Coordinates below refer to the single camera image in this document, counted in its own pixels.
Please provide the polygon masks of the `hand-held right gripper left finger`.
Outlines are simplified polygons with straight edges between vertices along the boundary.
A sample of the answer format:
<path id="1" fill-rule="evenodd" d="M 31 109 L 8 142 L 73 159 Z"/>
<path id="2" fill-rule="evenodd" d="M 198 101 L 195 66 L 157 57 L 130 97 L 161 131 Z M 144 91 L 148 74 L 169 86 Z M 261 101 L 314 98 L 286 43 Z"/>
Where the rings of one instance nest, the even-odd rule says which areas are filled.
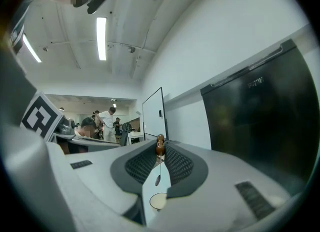
<path id="1" fill-rule="evenodd" d="M 156 160 L 156 141 L 110 150 L 67 155 L 70 164 L 90 161 L 74 171 L 84 185 L 107 207 L 141 225 L 147 224 L 143 184 Z"/>

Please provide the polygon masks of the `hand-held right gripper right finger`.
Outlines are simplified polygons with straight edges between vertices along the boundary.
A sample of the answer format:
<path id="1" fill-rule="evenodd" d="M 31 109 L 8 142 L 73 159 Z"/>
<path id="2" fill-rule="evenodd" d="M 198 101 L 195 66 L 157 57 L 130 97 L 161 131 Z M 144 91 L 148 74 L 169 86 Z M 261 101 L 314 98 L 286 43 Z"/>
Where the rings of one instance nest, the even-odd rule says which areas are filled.
<path id="1" fill-rule="evenodd" d="M 155 231 L 268 231 L 292 206 L 277 182 L 241 159 L 193 145 L 178 146 L 200 156 L 208 166 L 206 181 L 190 196 L 169 199 L 148 228 Z M 275 208 L 257 220 L 235 185 L 249 181 Z"/>

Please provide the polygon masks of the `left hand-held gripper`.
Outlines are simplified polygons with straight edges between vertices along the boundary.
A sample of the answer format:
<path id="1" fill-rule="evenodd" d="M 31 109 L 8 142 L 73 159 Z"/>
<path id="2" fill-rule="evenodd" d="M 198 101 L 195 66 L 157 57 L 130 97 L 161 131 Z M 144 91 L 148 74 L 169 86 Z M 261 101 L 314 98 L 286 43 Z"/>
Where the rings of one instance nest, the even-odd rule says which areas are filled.
<path id="1" fill-rule="evenodd" d="M 43 92 L 37 92 L 24 113 L 22 127 L 34 131 L 46 142 L 57 143 L 64 154 L 78 154 L 118 148 L 118 143 L 76 136 L 75 124 Z"/>

